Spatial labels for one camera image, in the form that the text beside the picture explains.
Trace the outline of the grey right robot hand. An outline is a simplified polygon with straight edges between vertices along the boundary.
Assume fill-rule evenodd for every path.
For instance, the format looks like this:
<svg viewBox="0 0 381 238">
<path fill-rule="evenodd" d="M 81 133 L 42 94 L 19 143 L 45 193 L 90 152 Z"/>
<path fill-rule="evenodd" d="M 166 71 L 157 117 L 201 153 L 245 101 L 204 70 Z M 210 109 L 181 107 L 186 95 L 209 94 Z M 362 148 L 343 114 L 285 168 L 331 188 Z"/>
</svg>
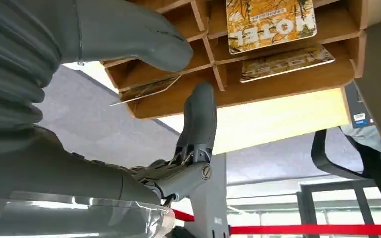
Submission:
<svg viewBox="0 0 381 238">
<path fill-rule="evenodd" d="M 193 122 L 178 152 L 201 150 L 163 177 L 88 161 L 39 127 L 37 104 L 61 64 L 137 57 L 159 70 L 183 70 L 193 56 L 185 37 L 161 14 L 124 0 L 0 0 L 0 193 L 38 192 L 157 204 L 181 199 L 206 176 L 216 112 L 212 87 L 199 85 L 186 106 Z"/>
</svg>

